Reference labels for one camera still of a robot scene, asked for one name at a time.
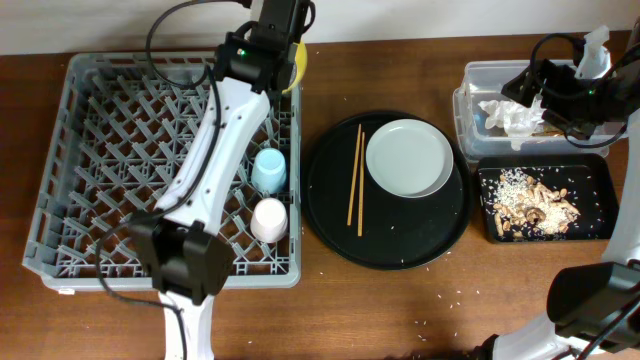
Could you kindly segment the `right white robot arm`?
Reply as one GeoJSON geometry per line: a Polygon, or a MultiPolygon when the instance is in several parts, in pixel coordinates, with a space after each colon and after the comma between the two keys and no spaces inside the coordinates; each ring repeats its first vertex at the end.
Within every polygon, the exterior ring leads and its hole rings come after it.
{"type": "Polygon", "coordinates": [[[545,314],[516,332],[492,335],[472,359],[586,359],[639,346],[639,32],[632,31],[616,62],[594,34],[564,38],[573,67],[532,54],[502,93],[524,106],[540,94],[544,119],[575,147],[589,147],[595,127],[620,123],[629,139],[620,213],[599,263],[561,270],[545,314]]]}

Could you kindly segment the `white paper napkin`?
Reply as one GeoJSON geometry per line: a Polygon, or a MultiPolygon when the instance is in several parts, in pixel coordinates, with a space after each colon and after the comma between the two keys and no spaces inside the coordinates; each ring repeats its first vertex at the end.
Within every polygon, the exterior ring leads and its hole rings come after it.
{"type": "Polygon", "coordinates": [[[480,101],[478,105],[485,115],[481,129],[489,136],[506,138],[514,151],[520,151],[531,137],[543,135],[548,128],[539,99],[530,107],[512,100],[480,101]]]}

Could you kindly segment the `pink plastic cup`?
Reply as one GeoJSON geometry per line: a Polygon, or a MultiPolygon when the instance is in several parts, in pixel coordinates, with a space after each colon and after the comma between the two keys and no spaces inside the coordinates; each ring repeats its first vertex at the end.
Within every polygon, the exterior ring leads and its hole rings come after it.
{"type": "Polygon", "coordinates": [[[276,198],[260,200],[253,211],[250,230],[263,243],[278,242],[286,233],[288,216],[284,204],[276,198]]]}

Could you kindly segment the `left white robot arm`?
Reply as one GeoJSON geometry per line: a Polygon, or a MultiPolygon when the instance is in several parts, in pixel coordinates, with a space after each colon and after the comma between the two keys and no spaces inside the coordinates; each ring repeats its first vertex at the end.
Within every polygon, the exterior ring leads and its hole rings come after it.
{"type": "Polygon", "coordinates": [[[300,39],[275,45],[230,33],[205,69],[207,108],[185,161],[153,211],[131,218],[131,237],[165,314],[168,359],[214,356],[213,300],[235,258],[218,237],[226,196],[272,99],[291,91],[306,67],[300,39]]]}

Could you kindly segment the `wooden chopstick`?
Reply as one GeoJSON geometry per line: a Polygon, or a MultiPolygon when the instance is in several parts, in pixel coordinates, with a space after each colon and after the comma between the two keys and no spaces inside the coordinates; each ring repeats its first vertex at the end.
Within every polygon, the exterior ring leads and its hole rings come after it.
{"type": "Polygon", "coordinates": [[[360,142],[361,142],[361,132],[362,125],[359,124],[356,133],[356,143],[354,150],[354,162],[352,169],[352,177],[351,177],[351,186],[350,186],[350,194],[349,194],[349,205],[348,205],[348,213],[347,213],[347,226],[351,226],[352,218],[353,218],[353,205],[354,205],[354,197],[355,197],[355,187],[356,180],[358,175],[358,164],[359,164],[359,154],[360,154],[360,142]]]}
{"type": "Polygon", "coordinates": [[[363,236],[363,222],[364,222],[364,163],[365,163],[365,133],[361,134],[360,145],[360,166],[359,166],[359,202],[358,202],[358,237],[363,236]]]}

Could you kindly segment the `yellow bowl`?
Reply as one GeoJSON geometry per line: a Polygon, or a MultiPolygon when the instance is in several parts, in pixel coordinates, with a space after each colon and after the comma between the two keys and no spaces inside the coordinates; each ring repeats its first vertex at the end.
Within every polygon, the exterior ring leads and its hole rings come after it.
{"type": "Polygon", "coordinates": [[[304,42],[296,43],[297,50],[295,55],[295,64],[291,74],[291,80],[289,86],[282,91],[283,94],[291,93],[292,90],[299,85],[303,79],[307,65],[308,65],[308,52],[304,42]]]}

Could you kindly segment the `light blue plastic cup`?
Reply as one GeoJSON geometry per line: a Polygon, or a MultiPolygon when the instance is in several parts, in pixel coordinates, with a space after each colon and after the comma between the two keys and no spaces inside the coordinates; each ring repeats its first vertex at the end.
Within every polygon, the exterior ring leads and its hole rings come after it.
{"type": "Polygon", "coordinates": [[[276,194],[283,189],[286,181],[286,161],[284,155],[274,148],[265,148],[254,159],[251,173],[253,187],[267,194],[276,194]]]}

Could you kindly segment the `white ceramic plate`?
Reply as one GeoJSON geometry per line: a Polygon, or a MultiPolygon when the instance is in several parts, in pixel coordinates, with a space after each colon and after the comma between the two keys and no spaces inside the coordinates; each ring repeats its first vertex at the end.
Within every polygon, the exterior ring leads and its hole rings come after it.
{"type": "Polygon", "coordinates": [[[446,184],[454,155],[449,141],[435,126],[399,119],[374,132],[366,145],[365,164],[383,190],[416,199],[434,194],[446,184]]]}

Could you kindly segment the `golden brown food scraps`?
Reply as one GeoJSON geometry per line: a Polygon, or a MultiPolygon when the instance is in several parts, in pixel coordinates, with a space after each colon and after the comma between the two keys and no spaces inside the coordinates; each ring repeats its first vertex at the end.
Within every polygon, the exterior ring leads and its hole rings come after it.
{"type": "Polygon", "coordinates": [[[498,241],[539,241],[563,238],[582,217],[567,199],[566,188],[549,188],[520,168],[501,170],[487,185],[485,204],[498,241]]]}

